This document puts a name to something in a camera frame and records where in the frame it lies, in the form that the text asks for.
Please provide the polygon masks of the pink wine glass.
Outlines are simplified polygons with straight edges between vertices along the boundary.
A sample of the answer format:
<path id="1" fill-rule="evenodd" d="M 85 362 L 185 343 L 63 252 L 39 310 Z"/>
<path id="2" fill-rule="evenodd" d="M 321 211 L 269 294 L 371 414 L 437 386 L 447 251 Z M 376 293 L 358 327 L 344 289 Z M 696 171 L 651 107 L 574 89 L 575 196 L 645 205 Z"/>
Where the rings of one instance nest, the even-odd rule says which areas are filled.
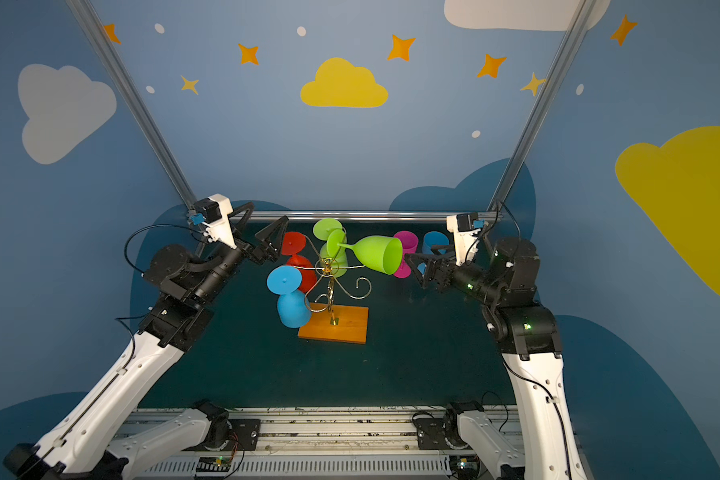
<path id="1" fill-rule="evenodd" d="M 416 234 L 411 231 L 402 230 L 395 233 L 394 237 L 401 242 L 403 248 L 403 255 L 416 252 L 419 244 L 419 239 Z M 406 263 L 405 258 L 402 258 L 398 269 L 394 273 L 394 276 L 398 279 L 405 279 L 410 275 L 411 268 Z"/>

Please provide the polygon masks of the blue wine glass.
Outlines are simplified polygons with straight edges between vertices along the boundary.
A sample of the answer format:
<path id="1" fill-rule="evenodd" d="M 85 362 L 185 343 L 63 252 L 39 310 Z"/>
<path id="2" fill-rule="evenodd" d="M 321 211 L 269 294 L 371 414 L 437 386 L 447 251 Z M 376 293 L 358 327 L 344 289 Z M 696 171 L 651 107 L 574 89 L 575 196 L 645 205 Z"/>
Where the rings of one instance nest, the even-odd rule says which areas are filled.
<path id="1" fill-rule="evenodd" d="M 289 265 L 275 268 L 267 277 L 267 288 L 278 296 L 277 311 L 282 324 L 288 328 L 300 329 L 311 319 L 305 295 L 299 290 L 302 283 L 300 271 Z"/>
<path id="2" fill-rule="evenodd" d="M 429 231 L 422 239 L 421 253 L 425 255 L 444 255 L 448 252 L 450 241 L 440 231 Z"/>

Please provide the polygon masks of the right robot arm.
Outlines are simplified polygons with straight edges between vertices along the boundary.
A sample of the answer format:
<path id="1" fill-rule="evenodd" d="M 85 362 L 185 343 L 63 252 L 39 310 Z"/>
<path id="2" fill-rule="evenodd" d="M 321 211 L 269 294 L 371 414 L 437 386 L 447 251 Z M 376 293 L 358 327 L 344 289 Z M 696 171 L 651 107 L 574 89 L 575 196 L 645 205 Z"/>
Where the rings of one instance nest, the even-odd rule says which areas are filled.
<path id="1" fill-rule="evenodd" d="M 536 300 L 540 258 L 524 238 L 495 243 L 482 267 L 446 255 L 407 254 L 421 286 L 436 283 L 477 300 L 501 353 L 516 400 L 523 440 L 516 449 L 474 402 L 453 403 L 445 414 L 446 441 L 473 451 L 494 479 L 583 479 L 563 386 L 562 341 L 554 315 Z"/>

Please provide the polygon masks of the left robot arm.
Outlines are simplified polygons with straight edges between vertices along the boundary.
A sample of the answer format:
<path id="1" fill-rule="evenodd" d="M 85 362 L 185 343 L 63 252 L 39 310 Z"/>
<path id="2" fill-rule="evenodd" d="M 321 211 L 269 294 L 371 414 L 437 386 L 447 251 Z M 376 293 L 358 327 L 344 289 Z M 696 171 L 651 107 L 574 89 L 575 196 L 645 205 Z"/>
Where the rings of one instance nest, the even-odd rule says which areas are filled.
<path id="1" fill-rule="evenodd" d="M 256 233 L 242 234 L 254 211 L 235 208 L 222 195 L 196 202 L 188 230 L 211 246 L 203 257 L 181 244 L 158 250 L 142 278 L 159 291 L 152 309 L 129 333 L 130 344 L 89 393 L 34 443 L 14 446 L 3 460 L 17 479 L 133 479 L 189 447 L 223 443 L 227 412 L 208 401 L 126 440 L 115 435 L 155 383 L 202 337 L 210 306 L 244 261 L 279 259 L 289 219 L 281 216 Z"/>

